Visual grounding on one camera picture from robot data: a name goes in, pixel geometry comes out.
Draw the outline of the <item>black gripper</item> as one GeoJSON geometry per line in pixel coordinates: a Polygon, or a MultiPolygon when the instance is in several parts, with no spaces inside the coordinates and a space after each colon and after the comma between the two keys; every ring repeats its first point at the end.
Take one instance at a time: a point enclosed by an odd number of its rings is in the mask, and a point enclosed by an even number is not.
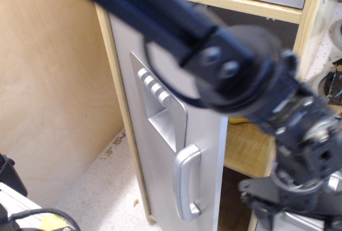
{"type": "Polygon", "coordinates": [[[341,223],[341,194],[328,190],[328,179],[296,187],[287,186],[272,174],[266,178],[245,179],[238,188],[243,202],[266,230],[274,229],[275,215],[280,212],[325,223],[341,223]]]}

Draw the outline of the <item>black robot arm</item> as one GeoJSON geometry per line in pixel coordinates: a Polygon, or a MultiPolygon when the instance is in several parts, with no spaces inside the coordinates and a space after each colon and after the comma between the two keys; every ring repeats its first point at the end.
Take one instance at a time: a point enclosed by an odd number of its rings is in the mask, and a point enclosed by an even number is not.
{"type": "Polygon", "coordinates": [[[196,81],[198,108],[246,117],[276,139],[274,169],[239,183],[242,199],[266,230],[289,212],[341,230],[341,125],[296,77],[297,58],[258,26],[220,26],[184,0],[93,0],[170,52],[196,81]]]}

